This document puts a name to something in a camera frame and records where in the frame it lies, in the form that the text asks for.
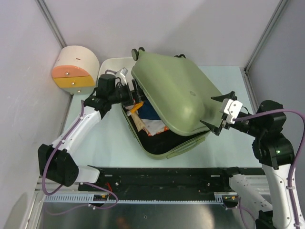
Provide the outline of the cream drawer box orange fronts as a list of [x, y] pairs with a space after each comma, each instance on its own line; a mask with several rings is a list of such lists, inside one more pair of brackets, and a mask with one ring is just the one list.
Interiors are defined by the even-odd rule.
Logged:
[[57, 86], [70, 94], [90, 94], [98, 78], [100, 63], [96, 55], [83, 46], [64, 47], [51, 76]]

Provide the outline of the white rectangular plastic basin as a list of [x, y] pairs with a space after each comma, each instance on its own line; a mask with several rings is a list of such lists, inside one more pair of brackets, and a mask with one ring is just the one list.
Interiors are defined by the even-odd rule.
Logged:
[[118, 70], [125, 67], [128, 70], [126, 80], [129, 81], [133, 78], [131, 74], [131, 70], [132, 67], [135, 65], [135, 63], [136, 62], [133, 60], [132, 57], [107, 59], [100, 66], [99, 76], [105, 73], [106, 70], [113, 70], [117, 72]]

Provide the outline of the green hard-shell suitcase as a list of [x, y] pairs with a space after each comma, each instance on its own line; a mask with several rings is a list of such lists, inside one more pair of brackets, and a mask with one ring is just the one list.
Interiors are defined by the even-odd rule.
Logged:
[[183, 54], [166, 56], [132, 49], [135, 65], [131, 75], [143, 91], [160, 120], [162, 131], [153, 134], [147, 127], [122, 112], [144, 153], [156, 160], [183, 154], [205, 140], [210, 133], [206, 124], [221, 125], [221, 103], [212, 100], [221, 92], [202, 70]]

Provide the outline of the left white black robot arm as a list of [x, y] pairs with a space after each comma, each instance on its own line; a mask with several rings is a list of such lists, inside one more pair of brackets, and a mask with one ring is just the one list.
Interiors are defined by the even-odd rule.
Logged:
[[112, 105], [130, 106], [141, 102], [144, 96], [138, 82], [122, 83], [122, 78], [113, 74], [102, 74], [93, 92], [81, 102], [81, 110], [69, 129], [50, 145], [42, 144], [38, 149], [39, 170], [42, 183], [49, 179], [61, 186], [88, 183], [99, 191], [105, 186], [105, 178], [92, 166], [78, 165], [73, 154], [77, 151], [85, 136], [111, 110]]

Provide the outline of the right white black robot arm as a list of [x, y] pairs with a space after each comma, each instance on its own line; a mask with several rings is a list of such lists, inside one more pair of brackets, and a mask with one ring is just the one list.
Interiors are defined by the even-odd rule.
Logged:
[[294, 113], [304, 119], [299, 111], [285, 109], [282, 104], [265, 100], [256, 114], [243, 113], [243, 104], [235, 92], [212, 97], [221, 102], [222, 121], [214, 126], [201, 121], [209, 130], [219, 135], [223, 129], [233, 128], [254, 137], [252, 149], [255, 158], [262, 165], [266, 176], [271, 203], [250, 187], [245, 175], [238, 167], [224, 169], [220, 187], [224, 191], [234, 190], [239, 202], [237, 207], [245, 210], [254, 219], [257, 229], [303, 229], [304, 215], [301, 211], [295, 183], [295, 167], [305, 144], [302, 138], [297, 152], [283, 135], [286, 113]]

